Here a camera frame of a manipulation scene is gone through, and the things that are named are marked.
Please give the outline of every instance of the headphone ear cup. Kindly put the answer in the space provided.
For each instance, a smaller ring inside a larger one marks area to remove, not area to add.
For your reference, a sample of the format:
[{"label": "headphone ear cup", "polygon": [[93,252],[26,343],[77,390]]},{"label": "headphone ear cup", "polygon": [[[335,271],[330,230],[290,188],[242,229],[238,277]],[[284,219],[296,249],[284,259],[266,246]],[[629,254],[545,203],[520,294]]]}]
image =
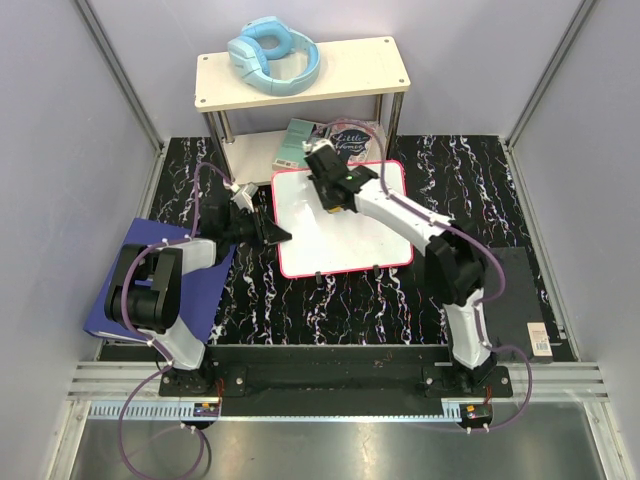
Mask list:
[{"label": "headphone ear cup", "polygon": [[262,69],[262,73],[265,75],[271,75],[271,68],[269,67],[269,61],[267,60],[266,55],[264,54],[264,50],[260,44],[251,37],[247,37],[246,35],[241,35],[238,37],[238,40],[242,40],[244,43],[253,48],[253,51],[256,52],[256,58],[258,59],[258,63],[260,63],[260,68]]}]

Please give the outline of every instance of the lower shelf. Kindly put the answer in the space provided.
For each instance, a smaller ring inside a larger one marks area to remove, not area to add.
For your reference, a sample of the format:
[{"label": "lower shelf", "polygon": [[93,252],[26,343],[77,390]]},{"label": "lower shelf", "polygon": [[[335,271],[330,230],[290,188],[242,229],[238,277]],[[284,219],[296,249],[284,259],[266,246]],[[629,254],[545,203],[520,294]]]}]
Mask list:
[{"label": "lower shelf", "polygon": [[[223,143],[236,183],[240,185],[249,182],[256,185],[271,184],[271,177],[274,174],[272,163],[286,133],[285,130],[279,130],[237,135],[233,143]],[[381,140],[384,145],[386,143],[384,132]],[[371,158],[380,159],[377,145],[374,143],[371,148],[373,149]]]}]

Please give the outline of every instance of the blue headphones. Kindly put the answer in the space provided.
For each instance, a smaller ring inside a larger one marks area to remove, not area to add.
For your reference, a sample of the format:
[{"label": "blue headphones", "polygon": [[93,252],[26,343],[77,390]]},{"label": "blue headphones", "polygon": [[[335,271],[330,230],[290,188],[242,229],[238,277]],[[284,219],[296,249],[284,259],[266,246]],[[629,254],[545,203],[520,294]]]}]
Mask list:
[{"label": "blue headphones", "polygon": [[[278,46],[263,49],[258,40],[275,37]],[[242,34],[227,44],[229,57],[240,78],[267,95],[284,97],[304,92],[313,85],[320,73],[318,47],[311,39],[291,28],[276,17],[263,17],[242,27]],[[277,60],[295,50],[304,50],[309,62],[304,72],[289,80],[270,77],[269,60]]]}]

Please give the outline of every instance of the black marble tabletop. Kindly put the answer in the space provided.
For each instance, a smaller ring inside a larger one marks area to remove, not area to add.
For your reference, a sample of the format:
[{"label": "black marble tabletop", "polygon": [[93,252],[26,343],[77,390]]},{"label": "black marble tabletop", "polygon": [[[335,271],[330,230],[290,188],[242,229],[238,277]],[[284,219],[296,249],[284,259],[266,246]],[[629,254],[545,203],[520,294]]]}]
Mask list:
[{"label": "black marble tabletop", "polygon": [[[471,217],[490,247],[525,247],[551,341],[558,340],[531,239],[502,146],[493,136],[401,136],[394,158],[405,169],[410,198],[454,218]],[[195,165],[215,155],[207,138],[174,138],[150,214],[152,220],[191,225]],[[203,171],[203,198],[219,188]],[[272,211],[271,190],[254,203]],[[421,257],[407,267],[288,280],[276,247],[241,245],[215,315],[218,344],[434,344],[446,341],[444,310],[424,293]]]}]

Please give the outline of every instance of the gray wall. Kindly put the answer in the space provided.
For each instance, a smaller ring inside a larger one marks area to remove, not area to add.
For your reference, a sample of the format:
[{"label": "gray wall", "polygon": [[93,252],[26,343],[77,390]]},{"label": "gray wall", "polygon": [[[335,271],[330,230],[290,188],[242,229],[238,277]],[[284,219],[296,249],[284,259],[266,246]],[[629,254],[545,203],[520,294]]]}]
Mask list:
[{"label": "gray wall", "polygon": [[[578,0],[92,0],[164,137],[206,135],[193,106],[196,56],[246,22],[278,15],[317,42],[393,35],[411,76],[400,132],[507,134]],[[236,131],[292,115],[371,118],[371,99],[232,112]]]},{"label": "gray wall", "polygon": [[0,44],[0,476],[30,480],[153,154],[69,0],[2,2]]},{"label": "gray wall", "polygon": [[636,0],[599,3],[516,146],[580,351],[602,368],[636,469],[639,18]]}]

